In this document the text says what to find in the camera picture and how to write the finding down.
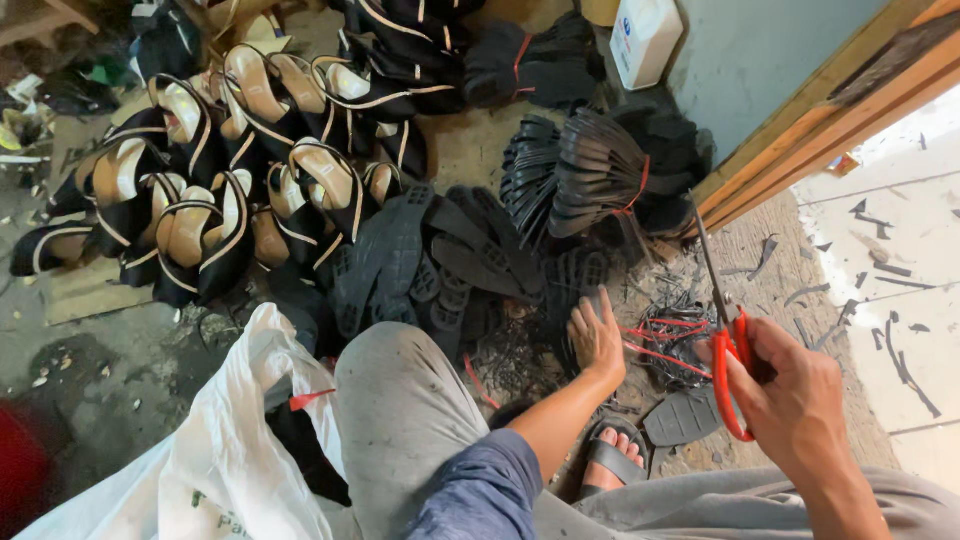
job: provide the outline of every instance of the foot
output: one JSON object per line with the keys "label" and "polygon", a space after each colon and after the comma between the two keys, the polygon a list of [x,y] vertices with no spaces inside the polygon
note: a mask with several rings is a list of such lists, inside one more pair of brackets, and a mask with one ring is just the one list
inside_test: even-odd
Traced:
{"label": "foot", "polygon": [[[643,467],[643,457],[640,456],[640,447],[636,443],[630,442],[627,435],[617,433],[613,428],[606,428],[600,433],[600,440],[614,445],[620,452],[629,457],[637,466]],[[584,473],[584,485],[593,485],[604,491],[610,491],[618,487],[623,487],[623,482],[607,467],[591,461],[587,464],[587,472]]]}

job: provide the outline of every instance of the white tiled floor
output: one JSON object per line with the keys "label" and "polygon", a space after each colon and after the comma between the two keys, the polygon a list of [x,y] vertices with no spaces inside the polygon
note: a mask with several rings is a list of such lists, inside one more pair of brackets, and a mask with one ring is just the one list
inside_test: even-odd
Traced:
{"label": "white tiled floor", "polygon": [[[848,328],[852,356],[900,464],[960,493],[960,217],[951,212],[960,209],[960,87],[870,139],[858,156],[863,166],[846,177],[819,173],[793,187],[801,221],[814,244],[833,242],[826,253],[815,252],[831,300],[838,308],[849,299],[862,303]],[[894,225],[887,229],[889,240],[878,239],[876,225],[850,213],[863,199],[866,215]],[[869,256],[875,248],[913,275],[876,270]],[[857,289],[861,272],[867,280]],[[881,282],[878,276],[936,288]],[[872,329],[886,332],[891,311],[900,316],[892,325],[894,349],[903,351],[910,375],[940,416],[902,383],[884,338],[882,349],[876,348]],[[908,329],[918,323],[930,332]]]}

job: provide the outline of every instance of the plastic jug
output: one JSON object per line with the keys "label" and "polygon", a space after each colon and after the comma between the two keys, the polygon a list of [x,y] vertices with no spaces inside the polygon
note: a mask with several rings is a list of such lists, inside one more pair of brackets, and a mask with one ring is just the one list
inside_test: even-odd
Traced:
{"label": "plastic jug", "polygon": [[622,0],[610,48],[623,86],[639,90],[658,83],[683,32],[673,0]]}

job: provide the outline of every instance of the white plastic bag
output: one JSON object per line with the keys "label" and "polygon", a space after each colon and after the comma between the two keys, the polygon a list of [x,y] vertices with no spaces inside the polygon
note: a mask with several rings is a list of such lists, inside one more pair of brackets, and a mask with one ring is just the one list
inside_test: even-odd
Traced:
{"label": "white plastic bag", "polygon": [[[295,335],[275,305],[258,307],[177,431],[16,539],[359,538],[352,511],[310,492],[264,420],[281,379],[295,396],[334,387]],[[305,410],[344,477],[336,408],[333,392]]]}

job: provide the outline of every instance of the gray pants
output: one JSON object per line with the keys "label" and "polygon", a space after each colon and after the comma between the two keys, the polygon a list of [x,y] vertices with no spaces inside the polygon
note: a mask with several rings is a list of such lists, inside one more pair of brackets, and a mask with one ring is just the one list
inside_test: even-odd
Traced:
{"label": "gray pants", "polygon": [[[366,540],[395,538],[429,495],[427,480],[489,431],[453,366],[423,331],[381,323],[336,370],[344,465]],[[866,469],[896,538],[953,538],[960,499],[903,473]],[[811,538],[804,501],[779,470],[656,479],[570,506],[544,492],[543,539]]]}

